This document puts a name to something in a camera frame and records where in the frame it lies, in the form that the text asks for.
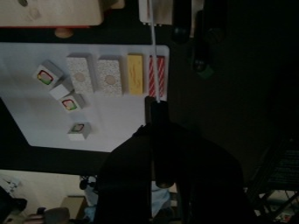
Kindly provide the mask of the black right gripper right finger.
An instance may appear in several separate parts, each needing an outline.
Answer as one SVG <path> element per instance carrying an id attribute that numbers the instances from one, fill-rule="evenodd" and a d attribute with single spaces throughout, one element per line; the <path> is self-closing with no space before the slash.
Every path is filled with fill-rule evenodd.
<path id="1" fill-rule="evenodd" d="M 183 224 L 258 224 L 239 161 L 212 141 L 172 125 Z"/>

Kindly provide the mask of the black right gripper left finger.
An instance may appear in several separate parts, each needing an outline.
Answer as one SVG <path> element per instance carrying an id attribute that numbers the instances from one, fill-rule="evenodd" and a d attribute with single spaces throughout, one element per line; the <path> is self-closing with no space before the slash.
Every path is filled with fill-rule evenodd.
<path id="1" fill-rule="evenodd" d="M 142 126 L 110 153 L 98 175 L 94 224 L 150 224 L 151 128 Z"/>

